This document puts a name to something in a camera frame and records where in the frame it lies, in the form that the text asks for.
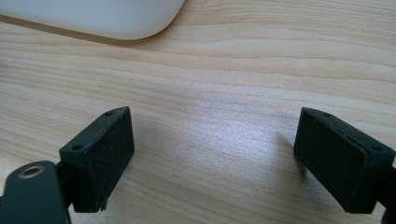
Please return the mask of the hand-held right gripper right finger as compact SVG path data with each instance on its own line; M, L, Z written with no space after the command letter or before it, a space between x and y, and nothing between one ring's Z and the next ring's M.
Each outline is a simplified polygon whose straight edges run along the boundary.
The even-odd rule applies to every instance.
M396 151L334 115L301 110L293 147L343 209L370 214L377 203L396 213Z

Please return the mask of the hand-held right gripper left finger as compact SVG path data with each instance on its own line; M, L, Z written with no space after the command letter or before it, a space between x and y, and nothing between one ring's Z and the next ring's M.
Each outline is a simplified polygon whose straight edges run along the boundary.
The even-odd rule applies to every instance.
M113 189L134 155L134 135L128 106L102 114L60 149L62 170L72 178L71 203L79 213L106 208Z

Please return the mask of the white plastic bin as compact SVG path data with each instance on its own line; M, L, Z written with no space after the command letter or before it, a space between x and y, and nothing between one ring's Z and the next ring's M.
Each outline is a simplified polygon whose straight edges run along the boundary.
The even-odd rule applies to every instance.
M0 0L0 15L121 40L158 34L186 0Z

